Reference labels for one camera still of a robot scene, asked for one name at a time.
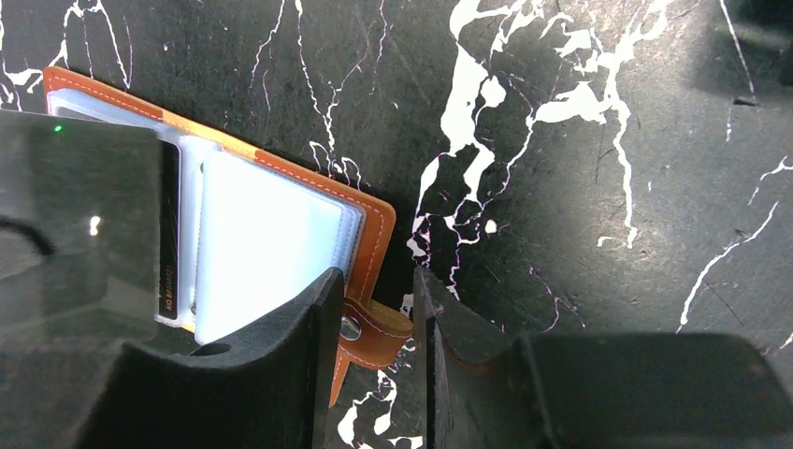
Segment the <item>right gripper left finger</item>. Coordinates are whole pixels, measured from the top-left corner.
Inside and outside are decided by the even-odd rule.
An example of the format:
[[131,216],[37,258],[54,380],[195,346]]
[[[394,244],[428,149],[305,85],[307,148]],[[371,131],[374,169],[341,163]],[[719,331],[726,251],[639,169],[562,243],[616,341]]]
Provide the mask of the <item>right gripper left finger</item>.
[[188,355],[127,342],[77,431],[78,448],[319,448],[344,278]]

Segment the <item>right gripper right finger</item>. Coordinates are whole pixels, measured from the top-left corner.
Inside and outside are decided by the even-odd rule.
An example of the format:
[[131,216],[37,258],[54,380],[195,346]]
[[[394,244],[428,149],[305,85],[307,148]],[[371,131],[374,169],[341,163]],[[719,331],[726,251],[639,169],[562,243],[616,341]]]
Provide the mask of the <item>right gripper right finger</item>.
[[430,448],[788,448],[792,403],[741,338],[507,335],[427,268],[414,338]]

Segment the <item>orange leather card holder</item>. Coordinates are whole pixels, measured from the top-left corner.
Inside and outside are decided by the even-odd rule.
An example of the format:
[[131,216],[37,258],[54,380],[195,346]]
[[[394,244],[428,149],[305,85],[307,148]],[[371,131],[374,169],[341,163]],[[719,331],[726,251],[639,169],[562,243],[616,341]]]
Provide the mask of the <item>orange leather card holder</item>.
[[339,268],[330,399],[351,364],[381,369],[396,358],[412,322],[372,297],[396,222],[391,205],[62,67],[45,69],[44,92],[50,115],[148,128],[164,143],[157,322],[212,343]]

